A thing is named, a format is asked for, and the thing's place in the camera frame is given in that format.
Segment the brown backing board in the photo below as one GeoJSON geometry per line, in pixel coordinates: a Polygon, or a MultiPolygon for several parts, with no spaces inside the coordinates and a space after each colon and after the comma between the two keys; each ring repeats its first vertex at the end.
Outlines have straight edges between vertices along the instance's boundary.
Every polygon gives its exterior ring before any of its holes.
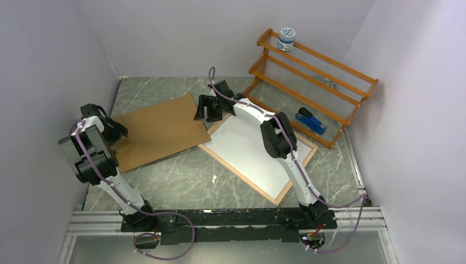
{"type": "Polygon", "coordinates": [[[191,94],[114,118],[128,129],[116,144],[121,173],[210,141],[206,126],[194,120],[191,94]]]}

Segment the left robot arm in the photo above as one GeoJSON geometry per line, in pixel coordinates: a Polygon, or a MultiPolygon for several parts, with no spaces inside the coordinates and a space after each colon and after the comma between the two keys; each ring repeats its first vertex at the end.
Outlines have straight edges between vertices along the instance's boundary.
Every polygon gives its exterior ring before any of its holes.
{"type": "Polygon", "coordinates": [[[121,207],[124,224],[132,230],[150,231],[158,224],[150,203],[135,191],[119,172],[114,144],[128,135],[128,129],[107,116],[97,104],[80,108],[68,136],[58,141],[71,170],[82,183],[107,192],[121,207]]]}

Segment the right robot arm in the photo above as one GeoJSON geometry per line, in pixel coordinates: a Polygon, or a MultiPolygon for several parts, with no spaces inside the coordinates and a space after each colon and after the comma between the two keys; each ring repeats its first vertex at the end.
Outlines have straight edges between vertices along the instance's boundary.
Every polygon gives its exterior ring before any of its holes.
{"type": "Polygon", "coordinates": [[[258,122],[267,154],[282,165],[295,188],[304,225],[316,228],[323,221],[329,207],[299,160],[297,137],[287,115],[267,111],[243,94],[234,94],[225,80],[216,83],[209,80],[208,87],[215,95],[199,96],[193,119],[216,122],[222,119],[224,113],[229,113],[258,122]]]}

